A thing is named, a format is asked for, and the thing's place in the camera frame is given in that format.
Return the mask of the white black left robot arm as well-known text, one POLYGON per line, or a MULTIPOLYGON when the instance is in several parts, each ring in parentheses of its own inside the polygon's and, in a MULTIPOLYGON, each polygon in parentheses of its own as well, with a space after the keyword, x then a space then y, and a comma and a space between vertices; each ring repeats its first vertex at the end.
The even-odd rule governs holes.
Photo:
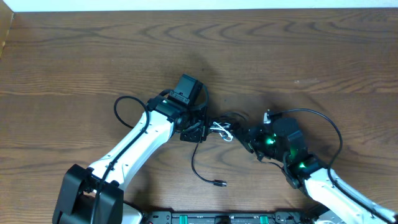
POLYGON ((143 213, 124 201, 124 191, 146 160, 175 133, 200 142, 206 134, 208 90, 183 74, 173 89, 147 103, 131 131, 87 168, 77 164, 65 173, 53 223, 140 223, 143 213))

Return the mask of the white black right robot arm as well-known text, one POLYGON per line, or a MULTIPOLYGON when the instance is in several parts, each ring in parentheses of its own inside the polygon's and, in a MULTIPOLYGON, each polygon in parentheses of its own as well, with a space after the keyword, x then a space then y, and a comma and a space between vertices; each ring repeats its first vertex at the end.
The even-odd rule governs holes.
POLYGON ((345 223, 397 223, 397 213, 382 207, 338 177, 330 165, 308 152, 293 118, 268 119, 249 127, 236 123, 231 132, 259 161, 274 159, 293 189, 325 206, 345 223))

